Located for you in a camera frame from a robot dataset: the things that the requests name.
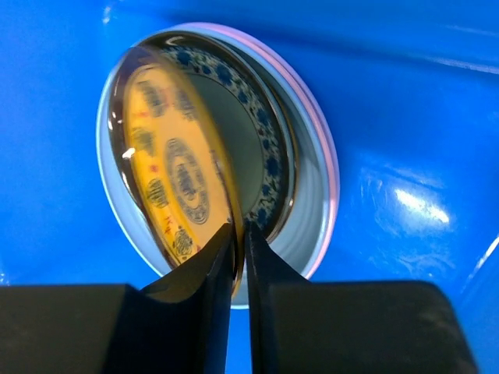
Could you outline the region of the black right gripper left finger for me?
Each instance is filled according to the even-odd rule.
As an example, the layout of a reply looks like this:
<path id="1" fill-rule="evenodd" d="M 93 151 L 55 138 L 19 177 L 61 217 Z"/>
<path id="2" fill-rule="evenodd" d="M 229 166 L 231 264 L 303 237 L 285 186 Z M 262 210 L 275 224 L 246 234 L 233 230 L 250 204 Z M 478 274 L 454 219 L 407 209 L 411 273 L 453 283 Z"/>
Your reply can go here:
<path id="1" fill-rule="evenodd" d="M 4 373 L 220 373 L 233 230 L 222 225 L 168 275 L 127 284 L 3 287 Z"/>

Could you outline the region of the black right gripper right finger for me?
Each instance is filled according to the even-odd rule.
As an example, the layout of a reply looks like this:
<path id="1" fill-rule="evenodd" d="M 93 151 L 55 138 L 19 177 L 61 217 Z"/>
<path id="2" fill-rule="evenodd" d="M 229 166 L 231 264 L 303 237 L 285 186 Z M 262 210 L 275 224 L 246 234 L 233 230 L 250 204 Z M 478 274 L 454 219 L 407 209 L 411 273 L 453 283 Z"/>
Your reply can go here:
<path id="1" fill-rule="evenodd" d="M 255 373 L 475 373 L 448 298 L 419 280 L 307 280 L 245 229 Z"/>

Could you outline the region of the light blue plastic plate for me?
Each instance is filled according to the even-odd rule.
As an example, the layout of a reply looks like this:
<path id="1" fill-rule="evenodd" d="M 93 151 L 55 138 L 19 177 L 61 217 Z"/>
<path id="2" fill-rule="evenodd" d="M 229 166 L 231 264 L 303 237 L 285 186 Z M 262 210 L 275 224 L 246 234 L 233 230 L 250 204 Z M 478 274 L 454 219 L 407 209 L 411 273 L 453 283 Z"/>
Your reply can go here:
<path id="1" fill-rule="evenodd" d="M 128 48 L 97 113 L 104 190 L 125 236 L 164 276 L 227 224 L 255 224 L 311 277 L 338 212 L 338 160 L 306 84 L 274 50 L 215 23 Z"/>

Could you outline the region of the pink plastic plate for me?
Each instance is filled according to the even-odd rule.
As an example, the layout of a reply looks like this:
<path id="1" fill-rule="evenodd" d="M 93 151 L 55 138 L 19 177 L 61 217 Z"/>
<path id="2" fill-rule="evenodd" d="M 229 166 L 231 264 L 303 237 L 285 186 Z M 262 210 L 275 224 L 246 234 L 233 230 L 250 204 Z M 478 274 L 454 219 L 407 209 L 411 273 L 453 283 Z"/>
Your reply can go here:
<path id="1" fill-rule="evenodd" d="M 247 57 L 291 112 L 300 152 L 299 187 L 290 218 L 271 247 L 310 278 L 331 243 L 340 196 L 338 158 L 327 120 L 299 74 L 264 42 L 221 24 L 194 23 L 193 27 Z"/>

